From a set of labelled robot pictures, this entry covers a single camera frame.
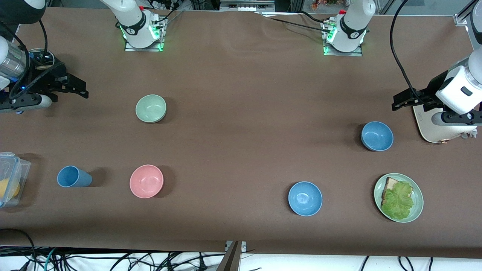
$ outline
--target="white floor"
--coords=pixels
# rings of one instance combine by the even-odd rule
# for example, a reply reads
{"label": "white floor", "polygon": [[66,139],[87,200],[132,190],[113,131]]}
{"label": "white floor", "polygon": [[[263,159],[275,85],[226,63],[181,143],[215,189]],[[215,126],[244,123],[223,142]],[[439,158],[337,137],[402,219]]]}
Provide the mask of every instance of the white floor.
{"label": "white floor", "polygon": [[[84,255],[89,257],[120,257],[123,254],[93,254]],[[135,257],[142,257],[145,254],[136,254]],[[174,259],[173,263],[182,262],[187,259],[195,258],[198,253],[183,253]],[[155,263],[160,263],[167,253],[153,254]],[[313,256],[313,255],[278,255],[278,254],[243,254],[240,271],[253,271],[258,268],[260,271],[359,271],[364,256]],[[204,262],[207,266],[218,264],[222,257],[207,257]],[[410,257],[414,266],[414,271],[427,271],[429,258]],[[20,269],[26,262],[25,257],[0,257],[0,271],[12,271]],[[73,258],[69,263],[78,271],[108,271],[115,263],[115,260],[82,259]],[[402,261],[406,268],[410,270],[406,261]],[[196,266],[199,261],[192,261]],[[124,260],[117,265],[114,271],[127,270],[129,261]],[[147,265],[136,266],[133,271],[149,271]],[[191,271],[192,265],[182,265],[176,268],[177,271]],[[368,259],[364,271],[403,271],[399,266],[397,257],[378,257],[372,256]],[[435,258],[432,265],[433,271],[454,271],[482,270],[482,259],[460,259],[460,258]]]}

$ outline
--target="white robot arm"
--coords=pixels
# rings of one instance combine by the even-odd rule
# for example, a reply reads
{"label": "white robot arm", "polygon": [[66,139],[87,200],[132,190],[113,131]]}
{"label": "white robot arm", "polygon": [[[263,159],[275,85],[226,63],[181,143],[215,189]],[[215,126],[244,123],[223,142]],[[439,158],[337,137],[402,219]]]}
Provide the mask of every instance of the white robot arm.
{"label": "white robot arm", "polygon": [[158,40],[159,15],[137,6],[135,0],[100,0],[114,13],[125,39],[135,48],[146,48]]}
{"label": "white robot arm", "polygon": [[326,41],[340,52],[353,52],[363,42],[366,27],[375,10],[373,0],[352,0],[346,14],[330,18],[330,21],[334,21],[334,27]]}
{"label": "white robot arm", "polygon": [[[471,22],[477,41],[482,43],[482,0],[474,7]],[[474,109],[482,102],[482,47],[415,93],[406,89],[395,95],[392,110],[418,105],[423,105],[425,112],[442,108],[431,117],[435,125],[482,125],[482,108]]]}

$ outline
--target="plastic cup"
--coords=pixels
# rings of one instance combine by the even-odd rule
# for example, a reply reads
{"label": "plastic cup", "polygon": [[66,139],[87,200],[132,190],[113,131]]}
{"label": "plastic cup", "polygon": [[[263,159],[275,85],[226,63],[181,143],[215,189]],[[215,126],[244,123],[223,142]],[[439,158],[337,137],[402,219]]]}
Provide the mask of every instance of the plastic cup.
{"label": "plastic cup", "polygon": [[92,183],[92,176],[73,165],[59,171],[57,183],[61,187],[86,187]]}

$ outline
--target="container lid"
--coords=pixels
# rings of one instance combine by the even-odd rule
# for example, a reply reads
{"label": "container lid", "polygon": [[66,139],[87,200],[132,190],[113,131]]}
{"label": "container lid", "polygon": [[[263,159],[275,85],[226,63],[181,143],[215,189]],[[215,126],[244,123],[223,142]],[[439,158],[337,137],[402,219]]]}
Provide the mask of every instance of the container lid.
{"label": "container lid", "polygon": [[11,190],[18,188],[18,183],[15,183],[15,185],[12,183],[15,182],[13,180],[15,179],[14,175],[18,175],[20,166],[20,158],[16,157],[14,153],[0,153],[0,207],[9,200],[9,195],[15,194],[15,191]]}

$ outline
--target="green plate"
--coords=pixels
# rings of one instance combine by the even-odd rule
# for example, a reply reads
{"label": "green plate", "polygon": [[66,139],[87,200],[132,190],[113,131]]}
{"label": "green plate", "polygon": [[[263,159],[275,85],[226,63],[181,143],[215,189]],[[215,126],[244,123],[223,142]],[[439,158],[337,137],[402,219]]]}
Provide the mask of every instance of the green plate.
{"label": "green plate", "polygon": [[[414,189],[412,192],[412,195],[410,196],[412,200],[414,201],[414,206],[410,208],[410,214],[408,215],[407,218],[404,219],[394,219],[389,216],[387,216],[383,211],[382,211],[382,194],[383,194],[383,189],[385,188],[385,185],[387,183],[387,177],[392,177],[393,179],[400,181],[400,182],[409,182],[410,186]],[[423,196],[422,196],[422,191],[420,191],[420,187],[409,177],[400,174],[400,173],[389,173],[383,175],[380,179],[375,184],[375,189],[373,191],[373,195],[375,197],[375,204],[382,212],[382,214],[389,219],[395,221],[395,222],[400,222],[400,223],[408,223],[412,222],[415,219],[418,218],[418,216],[422,213],[423,210]]]}

